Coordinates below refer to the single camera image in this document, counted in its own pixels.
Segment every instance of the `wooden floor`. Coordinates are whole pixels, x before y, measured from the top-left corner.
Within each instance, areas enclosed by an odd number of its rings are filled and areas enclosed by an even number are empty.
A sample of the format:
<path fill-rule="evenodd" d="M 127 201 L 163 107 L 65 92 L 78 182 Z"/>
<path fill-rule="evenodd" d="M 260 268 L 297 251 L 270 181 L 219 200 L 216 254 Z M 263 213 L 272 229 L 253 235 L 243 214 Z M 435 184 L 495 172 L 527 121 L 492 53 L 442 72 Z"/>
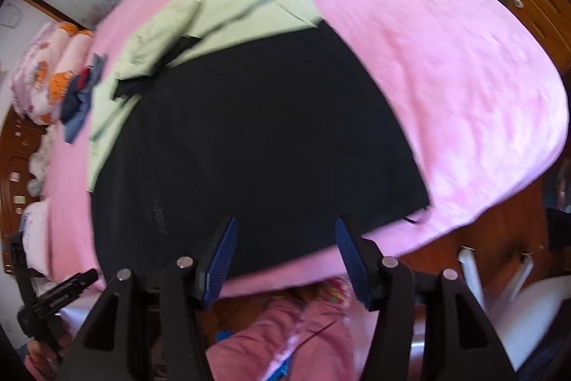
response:
<path fill-rule="evenodd" d="M 460 271 L 458 252 L 462 246 L 475 250 L 480 280 L 486 297 L 493 299 L 516 272 L 522 253 L 533 256 L 535 266 L 526 284 L 557 272 L 560 260 L 549 253 L 541 198 L 541 181 L 495 207 L 474 223 L 458 228 L 401 260 L 411 269 L 437 274 L 446 268 Z M 240 331 L 261 313 L 255 297 L 217 301 L 201 315 L 201 327 L 208 345 L 218 331 Z"/>

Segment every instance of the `white object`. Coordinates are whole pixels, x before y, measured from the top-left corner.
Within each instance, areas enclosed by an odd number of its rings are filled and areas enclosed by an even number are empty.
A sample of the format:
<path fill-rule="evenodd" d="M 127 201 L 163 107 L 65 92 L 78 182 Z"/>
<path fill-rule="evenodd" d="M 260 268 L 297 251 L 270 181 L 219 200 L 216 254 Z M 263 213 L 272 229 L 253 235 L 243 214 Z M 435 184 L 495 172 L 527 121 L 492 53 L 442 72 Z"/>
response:
<path fill-rule="evenodd" d="M 474 252 L 468 247 L 462 247 L 462 250 L 458 254 L 458 260 L 462 264 L 462 272 L 464 273 L 464 280 L 466 281 L 468 289 L 472 291 L 472 294 L 480 304 L 480 307 L 486 310 L 484 290 L 482 289 L 482 283 L 480 283 L 480 276 L 478 274 Z"/>
<path fill-rule="evenodd" d="M 32 197 L 39 197 L 42 193 L 42 184 L 43 183 L 37 179 L 31 179 L 28 181 L 28 184 L 26 185 L 28 194 Z"/>
<path fill-rule="evenodd" d="M 70 333 L 73 337 L 81 328 L 99 296 L 101 296 L 100 291 L 86 289 L 77 300 L 59 312 L 62 318 L 70 324 Z"/>
<path fill-rule="evenodd" d="M 50 164 L 51 150 L 55 140 L 55 125 L 48 126 L 46 134 L 42 136 L 38 152 L 30 156 L 28 170 L 38 181 L 43 182 L 46 177 L 47 166 Z"/>
<path fill-rule="evenodd" d="M 458 273 L 456 272 L 456 270 L 453 269 L 446 269 L 442 272 L 442 275 L 444 278 L 446 278 L 449 281 L 455 281 L 458 279 Z"/>
<path fill-rule="evenodd" d="M 515 300 L 519 292 L 521 291 L 524 283 L 527 281 L 529 274 L 533 269 L 533 258 L 531 255 L 527 255 L 520 266 L 520 269 L 515 275 L 513 275 L 510 282 L 504 288 L 500 296 L 496 299 L 493 305 L 487 312 L 488 317 L 492 324 L 498 321 L 503 312 L 506 311 L 507 306 Z"/>
<path fill-rule="evenodd" d="M 383 257 L 383 265 L 386 266 L 388 269 L 395 269 L 399 266 L 399 261 L 394 257 Z"/>
<path fill-rule="evenodd" d="M 560 276 L 532 284 L 506 306 L 494 328 L 515 370 L 537 347 L 561 303 L 570 297 L 571 276 Z"/>
<path fill-rule="evenodd" d="M 50 240 L 48 230 L 49 199 L 34 202 L 26 207 L 20 220 L 22 244 L 28 267 L 44 276 L 50 275 Z"/>

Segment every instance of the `pink bed sheet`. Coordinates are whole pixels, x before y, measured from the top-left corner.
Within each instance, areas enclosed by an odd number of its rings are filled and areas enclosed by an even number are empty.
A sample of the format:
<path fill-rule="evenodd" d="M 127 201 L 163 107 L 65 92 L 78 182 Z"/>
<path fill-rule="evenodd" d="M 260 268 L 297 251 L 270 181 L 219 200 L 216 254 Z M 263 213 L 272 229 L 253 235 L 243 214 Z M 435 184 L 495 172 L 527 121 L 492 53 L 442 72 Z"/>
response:
<path fill-rule="evenodd" d="M 99 26 L 92 51 L 108 54 L 169 0 L 123 0 Z M 560 77 L 538 43 L 496 0 L 315 0 L 383 90 L 409 138 L 432 211 L 370 234 L 386 255 L 421 247 L 525 187 L 566 139 Z M 86 192 L 87 136 L 60 132 L 51 199 L 53 279 L 97 267 Z M 334 248 L 240 277 L 223 295 L 296 286 L 343 272 Z"/>

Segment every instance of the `pink pants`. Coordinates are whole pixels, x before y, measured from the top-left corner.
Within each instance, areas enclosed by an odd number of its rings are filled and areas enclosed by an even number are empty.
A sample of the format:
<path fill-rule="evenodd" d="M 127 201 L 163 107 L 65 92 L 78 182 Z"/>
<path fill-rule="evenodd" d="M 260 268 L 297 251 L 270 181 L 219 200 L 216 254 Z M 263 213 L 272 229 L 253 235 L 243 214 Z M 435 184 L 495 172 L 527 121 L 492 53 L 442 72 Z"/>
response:
<path fill-rule="evenodd" d="M 262 381 L 293 353 L 290 381 L 352 381 L 353 348 L 344 313 L 312 301 L 272 302 L 252 326 L 206 351 L 215 381 Z"/>

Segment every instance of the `blue object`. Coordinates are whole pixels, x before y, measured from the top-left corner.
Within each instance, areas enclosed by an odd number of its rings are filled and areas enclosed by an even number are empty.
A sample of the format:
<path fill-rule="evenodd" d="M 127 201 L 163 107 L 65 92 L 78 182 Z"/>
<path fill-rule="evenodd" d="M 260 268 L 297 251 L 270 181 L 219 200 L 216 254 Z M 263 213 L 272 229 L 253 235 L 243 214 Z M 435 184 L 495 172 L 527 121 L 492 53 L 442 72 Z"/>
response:
<path fill-rule="evenodd" d="M 339 247 L 339 252 L 341 252 L 341 258 L 347 269 L 355 296 L 359 302 L 369 309 L 372 296 L 369 292 L 367 267 L 359 254 L 355 239 L 351 236 L 347 225 L 341 218 L 338 218 L 335 222 L 335 241 Z"/>
<path fill-rule="evenodd" d="M 232 334 L 232 331 L 219 331 L 216 333 L 216 336 L 214 336 L 214 339 L 216 342 L 224 341 L 225 339 L 228 339 Z"/>
<path fill-rule="evenodd" d="M 202 302 L 207 309 L 220 295 L 238 242 L 238 221 L 231 217 L 208 269 Z"/>
<path fill-rule="evenodd" d="M 107 61 L 107 56 L 99 56 L 93 54 L 93 66 L 89 74 L 89 79 L 83 89 L 77 93 L 77 99 L 79 100 L 79 110 L 71 117 L 67 123 L 64 124 L 65 129 L 65 139 L 69 144 L 73 144 L 75 138 L 77 137 L 79 131 L 84 126 L 85 119 L 89 110 L 91 110 L 91 93 L 93 91 L 93 86 L 99 81 L 101 72 Z"/>
<path fill-rule="evenodd" d="M 66 95 L 64 96 L 64 100 L 62 100 L 62 108 L 61 112 L 59 113 L 59 119 L 64 125 L 73 118 L 73 116 L 79 110 L 79 105 L 81 105 L 81 101 L 77 96 L 77 83 L 80 79 L 81 74 L 70 81 L 70 85 L 67 87 Z"/>
<path fill-rule="evenodd" d="M 282 376 L 287 376 L 289 373 L 289 366 L 291 365 L 291 356 L 282 363 L 274 373 L 268 378 L 268 381 L 278 381 Z"/>
<path fill-rule="evenodd" d="M 26 227 L 28 226 L 28 217 L 30 216 L 30 212 L 24 212 L 24 214 L 22 215 L 22 217 L 20 218 L 20 228 L 19 228 L 19 232 L 21 233 L 25 233 L 26 232 Z"/>

